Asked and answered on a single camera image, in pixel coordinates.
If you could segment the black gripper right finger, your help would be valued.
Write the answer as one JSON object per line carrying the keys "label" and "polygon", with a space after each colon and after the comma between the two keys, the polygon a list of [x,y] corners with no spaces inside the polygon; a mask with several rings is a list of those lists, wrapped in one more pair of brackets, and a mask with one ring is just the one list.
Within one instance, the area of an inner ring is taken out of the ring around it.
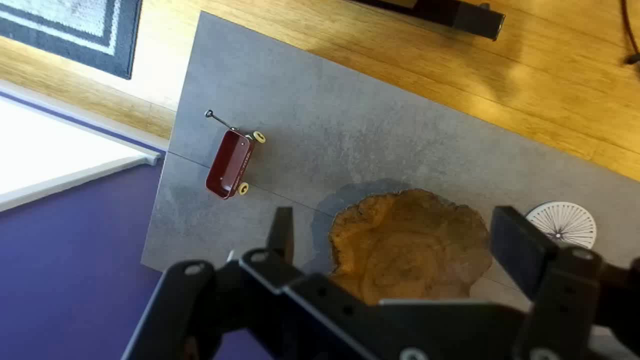
{"label": "black gripper right finger", "polygon": [[558,246],[512,207],[497,207],[490,221],[490,249],[515,284],[535,298]]}

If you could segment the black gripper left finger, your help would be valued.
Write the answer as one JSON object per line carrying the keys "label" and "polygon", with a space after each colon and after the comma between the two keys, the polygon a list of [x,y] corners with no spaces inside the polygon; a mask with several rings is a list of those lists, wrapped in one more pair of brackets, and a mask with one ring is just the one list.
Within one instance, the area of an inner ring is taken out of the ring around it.
{"label": "black gripper left finger", "polygon": [[291,207],[282,207],[277,211],[266,249],[287,263],[294,259],[294,211]]}

